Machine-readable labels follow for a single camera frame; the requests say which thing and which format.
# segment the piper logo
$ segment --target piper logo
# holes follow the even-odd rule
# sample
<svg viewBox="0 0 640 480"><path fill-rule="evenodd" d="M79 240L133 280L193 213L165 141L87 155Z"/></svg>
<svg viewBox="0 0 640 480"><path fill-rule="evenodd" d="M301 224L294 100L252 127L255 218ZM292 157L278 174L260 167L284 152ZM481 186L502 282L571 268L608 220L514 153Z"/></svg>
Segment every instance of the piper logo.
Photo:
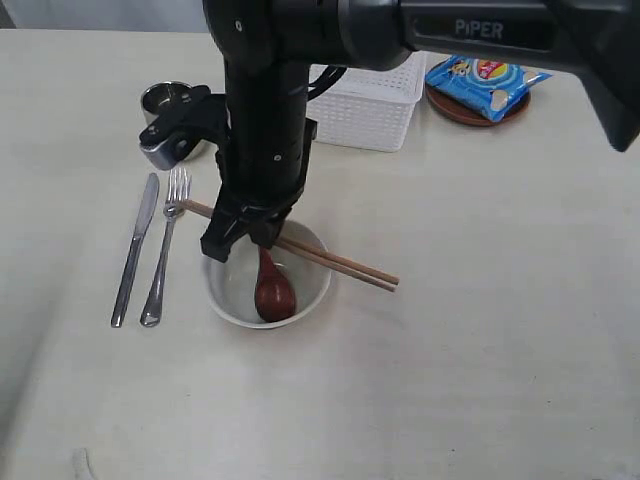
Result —
<svg viewBox="0 0 640 480"><path fill-rule="evenodd" d="M486 38L488 40L502 40L504 24L502 22L486 22L480 20L456 20L456 35L469 38Z"/></svg>

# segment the chip bag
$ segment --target chip bag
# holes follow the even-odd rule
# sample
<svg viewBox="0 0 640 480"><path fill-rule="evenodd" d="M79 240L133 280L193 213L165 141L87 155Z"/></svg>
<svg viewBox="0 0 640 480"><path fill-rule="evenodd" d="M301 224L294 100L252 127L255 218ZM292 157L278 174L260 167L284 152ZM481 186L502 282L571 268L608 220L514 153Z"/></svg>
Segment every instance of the chip bag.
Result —
<svg viewBox="0 0 640 480"><path fill-rule="evenodd" d="M499 122L530 87L550 76L520 65L453 55L427 73L425 81L492 122Z"/></svg>

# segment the white bowl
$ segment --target white bowl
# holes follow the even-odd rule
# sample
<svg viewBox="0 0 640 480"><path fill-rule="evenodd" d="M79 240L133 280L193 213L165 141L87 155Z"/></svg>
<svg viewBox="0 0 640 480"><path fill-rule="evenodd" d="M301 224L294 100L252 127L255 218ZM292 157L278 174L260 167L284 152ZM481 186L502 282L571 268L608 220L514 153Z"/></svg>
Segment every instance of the white bowl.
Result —
<svg viewBox="0 0 640 480"><path fill-rule="evenodd" d="M298 222L287 220L282 231L287 237L327 250L311 230ZM253 298L258 276L258 247L245 236L233 245L226 263L205 258L207 290L218 315L242 327L267 330L300 320L320 303L331 280L328 268L278 247L273 247L271 256L295 290L296 314L273 323L265 322L258 315Z"/></svg>

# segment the metal cup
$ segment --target metal cup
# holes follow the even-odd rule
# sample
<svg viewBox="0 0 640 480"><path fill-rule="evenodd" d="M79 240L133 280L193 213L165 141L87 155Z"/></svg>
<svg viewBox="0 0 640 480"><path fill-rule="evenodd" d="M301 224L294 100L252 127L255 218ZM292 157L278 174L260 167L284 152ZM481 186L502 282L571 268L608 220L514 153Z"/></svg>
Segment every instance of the metal cup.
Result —
<svg viewBox="0 0 640 480"><path fill-rule="evenodd" d="M182 95L189 93L189 90L191 90L191 85L174 81L156 83L147 88L140 97L140 106L147 125L153 123L158 116L173 106L182 103ZM206 147L207 142L200 141L185 160L197 157Z"/></svg>

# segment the brown plate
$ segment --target brown plate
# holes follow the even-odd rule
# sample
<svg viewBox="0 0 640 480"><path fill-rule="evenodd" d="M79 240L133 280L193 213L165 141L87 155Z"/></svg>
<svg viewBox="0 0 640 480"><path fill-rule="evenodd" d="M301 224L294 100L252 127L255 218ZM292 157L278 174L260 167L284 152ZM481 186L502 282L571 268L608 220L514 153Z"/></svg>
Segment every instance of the brown plate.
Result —
<svg viewBox="0 0 640 480"><path fill-rule="evenodd" d="M426 87L427 98L438 112L454 122L474 127L494 127L502 123L510 122L522 115L531 102L531 92L527 92L527 94L507 112L501 121L494 123L435 88L429 85L426 85Z"/></svg>

